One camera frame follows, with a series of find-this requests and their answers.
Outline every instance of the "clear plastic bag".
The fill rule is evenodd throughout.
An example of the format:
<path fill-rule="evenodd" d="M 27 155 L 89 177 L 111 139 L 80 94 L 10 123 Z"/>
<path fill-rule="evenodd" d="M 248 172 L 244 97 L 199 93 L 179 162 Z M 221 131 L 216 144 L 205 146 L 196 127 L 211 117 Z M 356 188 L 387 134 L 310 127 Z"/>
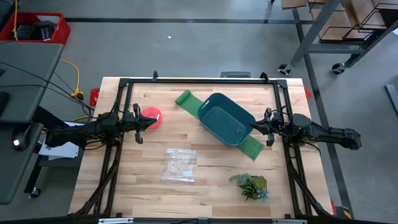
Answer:
<path fill-rule="evenodd" d="M 197 152 L 190 149 L 166 149 L 167 167 L 162 180 L 194 182 L 194 168 L 197 164 Z"/>

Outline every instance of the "wooden table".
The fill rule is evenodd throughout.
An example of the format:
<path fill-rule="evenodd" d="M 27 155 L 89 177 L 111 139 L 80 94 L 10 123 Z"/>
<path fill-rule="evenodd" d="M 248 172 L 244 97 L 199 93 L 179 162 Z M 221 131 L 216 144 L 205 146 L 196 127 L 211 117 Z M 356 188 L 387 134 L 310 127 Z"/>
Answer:
<path fill-rule="evenodd" d="M 95 114 L 110 110 L 118 83 L 119 78 L 116 77 L 103 79 Z M 291 78 L 287 79 L 287 83 L 293 112 L 310 117 L 302 80 Z M 276 136 L 275 144 L 265 147 L 252 161 L 238 149 L 226 147 L 205 130 L 199 120 L 174 103 L 186 89 L 202 101 L 212 93 L 223 93 L 253 114 L 256 120 L 263 118 L 267 107 L 275 109 L 274 92 L 270 85 L 134 84 L 130 108 L 133 103 L 138 103 L 142 110 L 155 106 L 164 118 L 158 129 L 144 133 L 143 144 L 135 142 L 135 132 L 126 133 L 113 214 L 123 212 L 124 217 L 173 218 L 283 218 L 286 213 L 293 214 L 282 139 Z M 256 130 L 252 136 L 265 145 L 267 136 Z M 161 179 L 167 165 L 165 151 L 168 148 L 197 151 L 193 183 Z M 308 187 L 331 213 L 319 152 L 311 147 L 302 147 L 301 152 Z M 85 151 L 70 212 L 77 211 L 98 185 L 103 157 L 104 148 Z M 267 179 L 269 203 L 263 204 L 259 200 L 245 202 L 241 189 L 228 181 L 232 175 L 243 173 L 263 175 Z M 300 190 L 298 195 L 304 211 Z"/>

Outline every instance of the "gray floor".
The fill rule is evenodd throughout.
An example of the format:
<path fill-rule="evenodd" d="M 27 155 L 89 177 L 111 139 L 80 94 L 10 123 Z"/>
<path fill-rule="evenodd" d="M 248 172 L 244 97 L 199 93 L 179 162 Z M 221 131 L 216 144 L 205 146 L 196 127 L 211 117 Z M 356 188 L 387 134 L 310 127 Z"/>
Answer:
<path fill-rule="evenodd" d="M 113 0 L 21 1 L 25 11 L 60 11 L 67 17 L 140 17 L 186 19 L 293 19 L 260 0 Z M 308 9 L 299 10 L 310 19 Z M 72 32 L 62 58 L 76 63 L 80 88 L 88 98 L 104 76 L 218 77 L 223 71 L 266 72 L 281 77 L 276 68 L 292 57 L 299 46 L 294 25 L 265 24 L 94 24 L 70 23 Z M 349 151 L 337 147 L 347 189 L 357 219 L 398 222 L 398 117 L 383 86 L 398 86 L 398 36 L 388 35 L 365 58 L 343 75 L 328 71 L 347 55 L 312 55 L 312 62 L 329 123 L 354 128 L 362 134 L 363 147 Z M 73 68 L 60 64 L 57 73 L 74 88 Z M 302 78 L 310 89 L 301 61 L 290 77 Z M 60 83 L 57 77 L 53 82 Z M 308 100 L 312 118 L 319 122 L 314 100 Z M 63 119 L 83 116 L 81 108 L 46 92 L 42 106 Z M 340 204 L 333 171 L 320 145 L 331 198 Z M 0 207 L 0 219 L 47 217 L 68 212 L 77 170 L 49 169 L 40 176 L 42 195 L 29 200 L 19 194 L 12 204 Z"/>

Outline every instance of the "green cloth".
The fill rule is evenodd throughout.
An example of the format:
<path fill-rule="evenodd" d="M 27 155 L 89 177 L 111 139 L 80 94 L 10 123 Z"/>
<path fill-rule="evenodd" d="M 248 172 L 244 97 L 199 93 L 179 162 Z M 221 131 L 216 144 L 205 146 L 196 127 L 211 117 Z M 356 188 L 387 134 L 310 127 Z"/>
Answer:
<path fill-rule="evenodd" d="M 202 105 L 202 101 L 191 94 L 191 91 L 185 90 L 176 100 L 175 103 L 180 105 L 184 110 L 188 111 L 194 117 L 198 118 L 198 110 Z M 255 160 L 260 154 L 263 143 L 257 139 L 249 136 L 242 144 L 238 146 L 238 149 L 245 155 L 249 156 L 252 160 Z"/>

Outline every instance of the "succulent plant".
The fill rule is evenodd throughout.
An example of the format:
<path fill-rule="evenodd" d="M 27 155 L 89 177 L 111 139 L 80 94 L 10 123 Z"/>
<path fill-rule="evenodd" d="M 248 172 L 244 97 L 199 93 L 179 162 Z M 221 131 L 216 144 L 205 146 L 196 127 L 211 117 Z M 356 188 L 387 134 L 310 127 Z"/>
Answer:
<path fill-rule="evenodd" d="M 268 201 L 267 180 L 263 176 L 250 174 L 238 174 L 229 178 L 229 181 L 235 181 L 243 190 L 242 194 L 246 200 L 262 199 L 263 203 Z"/>

